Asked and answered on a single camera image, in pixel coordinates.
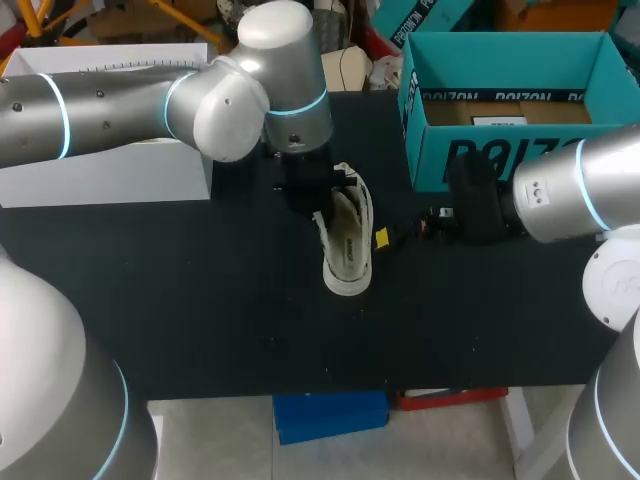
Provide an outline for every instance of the teal cardboard box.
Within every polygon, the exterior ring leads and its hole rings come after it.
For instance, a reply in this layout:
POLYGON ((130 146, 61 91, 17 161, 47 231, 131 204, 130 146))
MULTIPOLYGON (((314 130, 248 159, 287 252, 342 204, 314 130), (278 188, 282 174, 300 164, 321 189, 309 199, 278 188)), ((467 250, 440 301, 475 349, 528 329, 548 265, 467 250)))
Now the teal cardboard box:
POLYGON ((448 32, 473 0, 383 0, 371 23, 401 49, 410 32, 448 32))
POLYGON ((469 149, 509 180, 524 160, 640 121, 640 89, 606 33, 418 32, 404 47, 398 107, 414 189, 444 192, 447 163, 469 149), (435 112, 425 108, 446 104, 439 100, 469 109, 573 105, 587 122, 552 115, 544 123, 474 117, 467 125, 429 125, 435 112))

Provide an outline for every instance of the white sneaker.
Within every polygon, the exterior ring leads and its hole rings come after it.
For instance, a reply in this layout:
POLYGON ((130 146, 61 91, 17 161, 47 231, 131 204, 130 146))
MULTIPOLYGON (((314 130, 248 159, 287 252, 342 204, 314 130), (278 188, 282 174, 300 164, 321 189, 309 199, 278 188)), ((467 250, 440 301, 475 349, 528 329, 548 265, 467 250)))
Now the white sneaker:
POLYGON ((324 282, 333 293, 351 297, 371 283, 373 205, 369 189, 355 170, 346 163, 334 168, 355 177, 357 184, 332 193, 335 212, 330 230, 321 212, 315 212, 313 219, 324 248, 324 282))

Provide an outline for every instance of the blue led ring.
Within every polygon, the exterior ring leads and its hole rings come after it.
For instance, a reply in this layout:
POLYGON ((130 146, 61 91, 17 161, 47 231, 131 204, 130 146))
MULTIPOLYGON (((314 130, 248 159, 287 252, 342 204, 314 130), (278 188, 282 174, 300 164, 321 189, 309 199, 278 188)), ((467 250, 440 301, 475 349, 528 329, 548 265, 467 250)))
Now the blue led ring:
POLYGON ((62 125, 64 126, 64 143, 62 144, 62 152, 58 157, 58 160, 61 160, 67 156, 67 153, 69 153, 69 145, 71 144, 71 127, 69 126, 69 113, 67 112, 67 107, 64 104, 62 93, 60 93, 60 89, 53 81, 53 79, 45 73, 39 73, 38 75, 40 75, 47 81, 47 83, 53 90, 54 95, 58 99, 58 103, 60 104, 60 112, 62 113, 62 125))
POLYGON ((176 80, 175 82, 173 82, 173 84, 171 85, 171 87, 169 87, 169 91, 167 92, 167 98, 164 101, 164 124, 167 126, 167 130, 169 131, 169 133, 171 134, 171 136, 173 138, 176 138, 176 136, 173 134, 173 132, 171 131, 171 128, 169 128, 169 119, 168 119, 168 113, 169 113, 169 100, 171 100, 171 95, 173 95, 173 91, 178 88, 178 85, 180 85, 184 80, 186 80, 187 78, 189 78, 191 75, 198 73, 196 72, 189 72, 187 73, 185 76, 180 77, 178 80, 176 80))
POLYGON ((278 117, 287 117, 290 115, 298 115, 300 113, 304 113, 308 110, 311 110, 313 107, 317 106, 320 102, 322 102, 322 100, 324 100, 324 97, 327 96, 327 89, 324 89, 324 92, 322 92, 322 95, 320 95, 316 100, 314 100, 313 102, 311 102, 309 105, 307 105, 306 107, 302 107, 302 108, 298 108, 296 110, 269 110, 269 114, 270 115, 276 115, 278 117))
POLYGON ((627 460, 622 456, 622 453, 620 453, 620 450, 618 450, 618 447, 616 447, 616 444, 613 442, 613 438, 611 438, 611 435, 609 435, 607 426, 604 424, 604 419, 602 418, 602 412, 600 411, 600 402, 598 401, 598 381, 600 380, 600 372, 601 372, 601 369, 599 369, 598 373, 596 374, 596 384, 593 388, 594 390, 593 396, 594 396, 595 405, 596 405, 596 414, 598 416, 598 423, 600 423, 600 429, 602 430, 604 438, 609 444, 611 451, 615 454, 616 457, 618 457, 618 460, 620 460, 620 463, 624 466, 624 468, 627 469, 627 471, 633 476, 633 478, 635 478, 636 480, 640 480, 640 474, 638 474, 638 472, 634 470, 631 464, 627 462, 627 460))
POLYGON ((113 444, 113 448, 111 449, 111 452, 109 453, 109 456, 105 460, 102 467, 100 467, 100 470, 98 470, 98 473, 96 473, 93 477, 93 480, 100 480, 113 463, 113 459, 118 453, 118 449, 120 448, 120 444, 122 443, 122 440, 124 438, 124 432, 127 429, 127 420, 129 419, 129 389, 127 388, 127 381, 124 379, 124 375, 122 374, 122 370, 120 370, 120 366, 116 362, 113 363, 118 369, 120 378, 122 379, 122 388, 124 390, 124 414, 122 415, 122 425, 120 425, 120 432, 118 433, 118 437, 113 444))
POLYGON ((584 203, 587 205, 587 209, 591 216, 596 221, 600 228, 603 230, 609 231, 611 230, 609 226, 602 220, 598 212, 596 211, 596 207, 593 205, 591 198, 589 198, 589 193, 587 192, 587 186, 584 183, 584 172, 582 171, 582 146, 584 145, 584 139, 580 140, 578 143, 578 147, 576 148, 576 180, 578 181, 578 185, 580 186, 580 192, 582 193, 582 198, 584 198, 584 203))

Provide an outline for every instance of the shoe sole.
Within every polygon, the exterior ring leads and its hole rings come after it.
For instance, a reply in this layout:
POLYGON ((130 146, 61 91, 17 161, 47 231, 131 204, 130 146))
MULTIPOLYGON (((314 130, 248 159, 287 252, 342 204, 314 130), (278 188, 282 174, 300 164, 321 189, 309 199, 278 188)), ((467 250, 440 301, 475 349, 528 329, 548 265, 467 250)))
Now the shoe sole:
POLYGON ((361 278, 354 280, 353 282, 345 282, 338 280, 333 275, 331 268, 329 268, 329 262, 325 259, 322 265, 322 276, 324 277, 324 283, 327 285, 329 290, 336 295, 341 295, 343 297, 355 297, 369 288, 372 276, 371 270, 371 260, 369 260, 369 266, 361 278))
MULTIPOLYGON (((360 183, 365 185, 367 192, 369 192, 369 188, 366 187, 364 180, 362 177, 351 167, 349 167, 350 171, 347 173, 353 173, 358 176, 360 183)), ((371 241, 371 237, 373 236, 373 202, 371 200, 371 193, 367 195, 367 215, 369 216, 369 240, 371 241)), ((322 276, 324 277, 324 283, 327 285, 329 290, 331 290, 336 295, 341 295, 343 297, 355 297, 356 295, 360 295, 364 292, 369 285, 371 284, 371 277, 373 275, 373 266, 371 265, 371 245, 369 245, 369 258, 367 269, 364 272, 364 275, 358 280, 354 280, 353 282, 345 282, 343 280, 339 280, 331 271, 329 267, 329 262, 326 257, 324 259, 324 263, 322 265, 322 276)))

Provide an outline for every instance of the yellow tag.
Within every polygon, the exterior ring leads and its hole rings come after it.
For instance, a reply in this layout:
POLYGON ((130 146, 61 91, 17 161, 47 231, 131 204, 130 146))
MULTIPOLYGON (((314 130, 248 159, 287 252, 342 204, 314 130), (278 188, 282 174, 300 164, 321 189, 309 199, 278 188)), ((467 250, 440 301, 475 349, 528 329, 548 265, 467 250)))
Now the yellow tag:
POLYGON ((376 250, 389 246, 389 232, 386 228, 376 232, 376 250))

